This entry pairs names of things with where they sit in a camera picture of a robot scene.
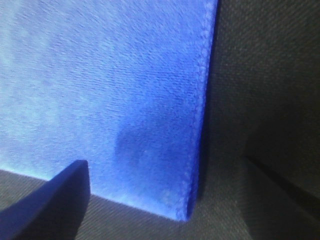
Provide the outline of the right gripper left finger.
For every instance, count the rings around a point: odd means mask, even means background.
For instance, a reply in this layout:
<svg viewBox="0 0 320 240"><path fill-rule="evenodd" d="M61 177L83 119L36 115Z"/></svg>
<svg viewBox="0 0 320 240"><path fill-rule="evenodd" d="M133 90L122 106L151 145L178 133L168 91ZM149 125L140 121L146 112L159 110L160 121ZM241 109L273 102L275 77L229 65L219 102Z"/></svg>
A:
<svg viewBox="0 0 320 240"><path fill-rule="evenodd" d="M0 212L2 240L74 240L90 201L88 162L76 160Z"/></svg>

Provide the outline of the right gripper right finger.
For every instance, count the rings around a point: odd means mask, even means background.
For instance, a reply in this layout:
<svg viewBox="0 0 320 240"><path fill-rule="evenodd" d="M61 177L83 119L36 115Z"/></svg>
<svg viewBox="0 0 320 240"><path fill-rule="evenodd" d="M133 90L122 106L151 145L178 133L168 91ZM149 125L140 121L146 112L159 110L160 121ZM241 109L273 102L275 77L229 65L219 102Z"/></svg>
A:
<svg viewBox="0 0 320 240"><path fill-rule="evenodd" d="M237 204L253 240L320 238L320 199L252 157L242 158Z"/></svg>

